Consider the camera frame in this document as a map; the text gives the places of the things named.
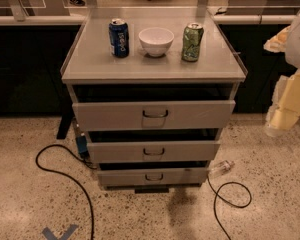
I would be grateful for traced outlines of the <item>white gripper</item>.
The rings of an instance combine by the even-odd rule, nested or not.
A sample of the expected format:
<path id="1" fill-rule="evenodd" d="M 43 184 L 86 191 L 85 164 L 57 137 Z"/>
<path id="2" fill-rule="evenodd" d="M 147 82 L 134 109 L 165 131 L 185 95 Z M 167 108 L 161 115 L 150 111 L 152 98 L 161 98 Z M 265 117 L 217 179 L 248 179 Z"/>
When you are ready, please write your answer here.
<path id="1" fill-rule="evenodd" d="M 286 50 L 290 27 L 282 29 L 266 41 L 263 48 L 279 53 Z M 281 76 L 273 94 L 273 103 L 266 115 L 265 133 L 270 137 L 279 137 L 288 132 L 300 117 L 300 69 L 290 77 Z"/>

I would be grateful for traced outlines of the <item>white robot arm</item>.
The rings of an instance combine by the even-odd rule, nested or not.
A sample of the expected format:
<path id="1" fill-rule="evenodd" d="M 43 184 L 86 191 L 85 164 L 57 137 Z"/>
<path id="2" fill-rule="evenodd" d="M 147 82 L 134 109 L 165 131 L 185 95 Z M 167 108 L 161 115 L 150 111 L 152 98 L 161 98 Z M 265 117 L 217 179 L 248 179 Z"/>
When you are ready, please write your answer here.
<path id="1" fill-rule="evenodd" d="M 284 52 L 286 62 L 296 68 L 293 75 L 281 76 L 277 81 L 266 115 L 265 132 L 277 137 L 289 131 L 300 118 L 300 12 L 288 27 L 264 44 L 264 49 Z"/>

